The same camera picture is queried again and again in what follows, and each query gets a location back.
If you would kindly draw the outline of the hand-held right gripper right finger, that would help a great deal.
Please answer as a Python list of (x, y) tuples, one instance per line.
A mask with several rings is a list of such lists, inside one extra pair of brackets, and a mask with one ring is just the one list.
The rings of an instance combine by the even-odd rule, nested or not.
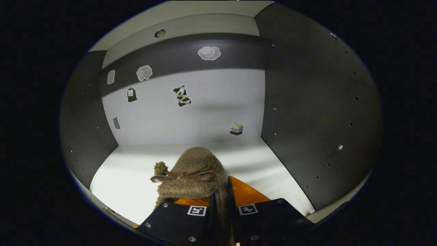
[(313, 223), (286, 199), (264, 199), (228, 176), (228, 216), (234, 241), (241, 246), (281, 246), (306, 234)]

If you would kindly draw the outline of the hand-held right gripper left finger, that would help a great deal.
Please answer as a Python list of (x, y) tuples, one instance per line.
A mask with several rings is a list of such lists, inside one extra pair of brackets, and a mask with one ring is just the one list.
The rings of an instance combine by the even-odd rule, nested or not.
[(153, 246), (213, 246), (214, 197), (208, 206), (162, 202), (137, 230)]

